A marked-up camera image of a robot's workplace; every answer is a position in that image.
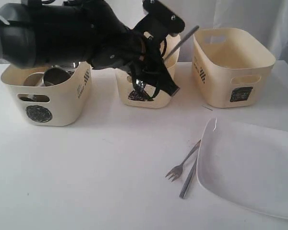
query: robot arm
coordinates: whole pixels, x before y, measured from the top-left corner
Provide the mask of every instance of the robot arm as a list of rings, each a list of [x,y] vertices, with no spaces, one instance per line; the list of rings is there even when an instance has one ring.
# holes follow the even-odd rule
[[[160,52],[168,34],[183,31],[182,19],[157,0],[144,0],[148,14],[130,29],[104,0],[22,0],[0,9],[0,58],[20,68],[87,61],[94,69],[119,68],[173,96],[179,87]],[[146,38],[144,32],[151,36]]]

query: white backdrop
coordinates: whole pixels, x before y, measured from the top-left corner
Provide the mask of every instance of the white backdrop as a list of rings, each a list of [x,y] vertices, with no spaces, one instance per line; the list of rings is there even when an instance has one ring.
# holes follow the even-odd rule
[[[144,17],[142,0],[106,0],[118,18],[133,28]],[[20,0],[0,0],[0,6]],[[244,29],[288,63],[288,0],[161,0],[186,22],[184,35],[195,25],[201,28]],[[192,58],[192,41],[181,49],[180,61]]]

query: cable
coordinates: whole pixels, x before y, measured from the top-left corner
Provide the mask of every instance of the cable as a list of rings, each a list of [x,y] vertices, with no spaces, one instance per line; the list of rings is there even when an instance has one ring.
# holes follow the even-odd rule
[[[46,0],[46,1],[42,1],[43,4],[48,5],[48,4],[52,4],[54,3],[56,0]]]

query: plastic basket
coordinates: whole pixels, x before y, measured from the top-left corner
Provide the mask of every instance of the plastic basket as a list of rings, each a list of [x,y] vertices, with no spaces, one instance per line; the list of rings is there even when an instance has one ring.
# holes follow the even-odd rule
[[[208,104],[218,108],[255,103],[275,57],[248,32],[236,28],[194,34],[192,71]]]
[[[167,54],[174,48],[174,46],[180,41],[180,36],[171,37],[167,36],[167,51],[165,53],[165,57]],[[174,79],[175,75],[175,69],[178,62],[180,50],[177,50],[166,62],[165,65],[168,68],[168,72],[170,73],[172,79]],[[169,95],[167,95],[165,92],[160,91],[158,96],[154,98],[153,101],[145,101],[142,98],[137,98],[133,94],[135,94],[134,88],[132,86],[132,79],[131,76],[129,76],[126,72],[116,69],[116,80],[119,90],[119,95],[121,101],[129,106],[137,106],[137,107],[145,107],[145,108],[162,108],[165,107],[170,101],[171,98]],[[155,87],[151,85],[144,85],[145,92],[152,96],[156,90]]]
[[[79,117],[91,92],[90,65],[83,62],[70,79],[50,87],[23,86],[26,78],[49,67],[19,69],[10,65],[2,74],[1,81],[7,86],[15,104],[26,121],[34,125],[66,126]],[[27,95],[43,96],[48,102],[28,102]]]

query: basket handle hole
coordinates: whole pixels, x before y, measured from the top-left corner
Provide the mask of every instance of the basket handle hole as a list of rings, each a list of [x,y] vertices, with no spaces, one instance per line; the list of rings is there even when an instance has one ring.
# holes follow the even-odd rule
[[[231,79],[232,85],[255,84],[261,79],[260,75],[239,76]]]
[[[224,35],[220,36],[206,36],[204,38],[205,43],[214,44],[214,43],[223,43],[226,41],[226,37]]]
[[[40,102],[40,103],[48,103],[50,102],[49,97],[46,95],[39,94],[18,94],[18,99],[23,102]]]

